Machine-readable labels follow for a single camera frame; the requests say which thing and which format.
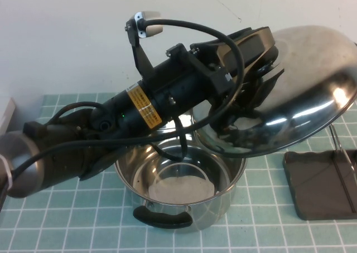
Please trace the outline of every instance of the white wall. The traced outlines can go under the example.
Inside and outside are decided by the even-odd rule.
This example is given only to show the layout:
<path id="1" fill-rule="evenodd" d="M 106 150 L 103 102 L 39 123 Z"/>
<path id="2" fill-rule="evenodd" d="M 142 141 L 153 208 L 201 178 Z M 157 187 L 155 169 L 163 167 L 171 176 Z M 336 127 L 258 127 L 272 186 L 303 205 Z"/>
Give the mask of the white wall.
<path id="1" fill-rule="evenodd" d="M 12 126 L 37 116 L 43 94 L 120 91 L 136 82 L 124 25 L 145 10 L 225 33 L 324 25 L 357 41 L 356 0 L 0 0 L 0 95 L 18 107 Z M 208 39 L 165 27 L 142 44 L 158 64 L 172 45 Z"/>

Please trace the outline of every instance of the screw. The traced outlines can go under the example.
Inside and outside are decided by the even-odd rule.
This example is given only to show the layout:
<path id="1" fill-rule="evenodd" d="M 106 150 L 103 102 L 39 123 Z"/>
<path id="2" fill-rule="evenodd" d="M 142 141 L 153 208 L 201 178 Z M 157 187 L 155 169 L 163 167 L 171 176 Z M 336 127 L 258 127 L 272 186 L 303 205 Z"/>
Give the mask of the screw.
<path id="1" fill-rule="evenodd" d="M 175 105 L 176 104 L 176 101 L 174 100 L 174 98 L 172 96 L 170 96 L 168 98 L 168 102 L 171 104 L 171 105 Z"/>

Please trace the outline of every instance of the black cable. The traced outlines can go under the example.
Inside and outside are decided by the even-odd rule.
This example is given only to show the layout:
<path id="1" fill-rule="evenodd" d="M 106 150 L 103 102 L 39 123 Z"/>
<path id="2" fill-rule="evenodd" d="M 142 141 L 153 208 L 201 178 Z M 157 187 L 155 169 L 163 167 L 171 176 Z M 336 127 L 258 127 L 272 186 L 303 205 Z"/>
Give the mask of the black cable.
<path id="1" fill-rule="evenodd" d="M 104 111 L 105 113 L 110 114 L 110 111 L 103 104 L 96 103 L 96 102 L 93 102 L 93 101 L 79 101 L 78 103 L 69 104 L 69 105 L 66 105 L 65 107 L 63 107 L 62 109 L 60 109 L 45 125 L 56 124 L 57 120 L 65 112 L 68 112 L 68 111 L 73 110 L 75 108 L 85 107 L 85 106 L 95 107 L 95 108 L 98 108 L 98 109 Z"/>
<path id="2" fill-rule="evenodd" d="M 174 118 L 173 120 L 175 122 L 175 127 L 176 129 L 182 129 L 182 122 L 179 118 Z M 185 157 L 187 156 L 187 151 L 188 151 L 188 145 L 187 145 L 187 139 L 186 139 L 186 134 L 185 135 L 180 135 L 180 145 L 181 145 L 181 156 L 178 157 L 176 155 L 172 155 L 169 154 L 167 152 L 165 152 L 164 150 L 162 150 L 159 146 L 151 143 L 150 144 L 152 146 L 152 148 L 154 148 L 154 150 L 162 157 L 174 161 L 174 162 L 181 162 L 185 159 Z"/>
<path id="3" fill-rule="evenodd" d="M 193 125 L 187 126 L 185 128 L 182 128 L 181 130 L 175 130 L 174 132 L 170 133 L 163 133 L 159 134 L 157 136 L 153 137 L 138 137 L 138 138 L 126 138 L 126 139 L 117 139 L 117 140 L 80 140 L 80 141 L 74 141 L 74 142 L 66 142 L 62 143 L 59 145 L 56 145 L 54 147 L 51 147 L 47 150 L 42 151 L 41 153 L 34 155 L 33 157 L 29 158 L 27 161 L 25 161 L 22 165 L 20 165 L 18 168 L 16 168 L 13 171 L 13 179 L 15 180 L 23 171 L 25 171 L 30 165 L 32 165 L 34 162 L 38 161 L 42 157 L 56 153 L 62 150 L 67 150 L 67 149 L 74 149 L 74 148 L 85 148 L 88 146 L 92 147 L 115 147 L 119 145 L 142 145 L 142 144 L 149 144 L 153 142 L 159 142 L 160 140 L 166 140 L 166 139 L 171 139 L 180 135 L 184 135 L 187 133 L 192 133 L 205 125 L 208 125 L 212 122 L 214 122 L 218 117 L 220 117 L 227 109 L 228 107 L 234 102 L 235 98 L 237 97 L 238 93 L 240 92 L 242 88 L 242 83 L 244 79 L 244 61 L 243 61 L 243 56 L 242 53 L 239 51 L 238 46 L 234 43 L 234 41 L 226 36 L 225 34 L 214 30 L 212 28 L 198 25 L 197 23 L 190 23 L 190 22 L 185 22 L 185 21 L 177 21 L 177 20 L 150 20 L 144 22 L 144 26 L 152 26 L 152 25 L 168 25 L 168 26 L 177 26 L 177 27 L 184 27 L 184 28 L 190 28 L 193 30 L 201 31 L 204 33 L 207 33 L 209 35 L 212 35 L 218 40 L 220 40 L 223 43 L 226 43 L 230 49 L 232 50 L 234 60 L 237 64 L 237 80 L 235 83 L 235 87 L 230 91 L 229 95 L 227 98 L 225 98 L 222 102 L 222 104 L 210 115 L 208 115 L 206 118 L 194 123 Z"/>

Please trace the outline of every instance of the white object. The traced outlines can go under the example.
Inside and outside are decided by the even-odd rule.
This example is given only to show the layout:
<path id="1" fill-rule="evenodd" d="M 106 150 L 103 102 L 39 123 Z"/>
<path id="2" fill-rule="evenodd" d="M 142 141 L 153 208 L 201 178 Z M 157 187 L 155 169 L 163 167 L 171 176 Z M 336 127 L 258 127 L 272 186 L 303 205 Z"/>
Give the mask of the white object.
<path id="1" fill-rule="evenodd" d="M 6 132 L 14 110 L 15 103 L 11 98 L 0 97 L 0 135 Z"/>

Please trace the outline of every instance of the stainless steel pot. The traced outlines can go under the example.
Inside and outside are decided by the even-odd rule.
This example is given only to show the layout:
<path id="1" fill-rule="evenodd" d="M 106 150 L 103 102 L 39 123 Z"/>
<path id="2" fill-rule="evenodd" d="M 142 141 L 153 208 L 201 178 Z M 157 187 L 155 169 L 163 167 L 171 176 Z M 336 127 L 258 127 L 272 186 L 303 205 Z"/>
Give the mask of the stainless steel pot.
<path id="1" fill-rule="evenodd" d="M 183 115 L 181 120 L 188 125 L 191 116 Z M 162 131 L 171 131 L 170 126 Z M 189 149 L 182 163 L 161 157 L 150 145 L 133 147 L 116 162 L 137 220 L 190 232 L 211 226 L 230 207 L 246 160 L 217 156 L 204 149 L 194 135 L 186 137 Z M 158 146 L 170 154 L 181 154 L 176 138 Z"/>

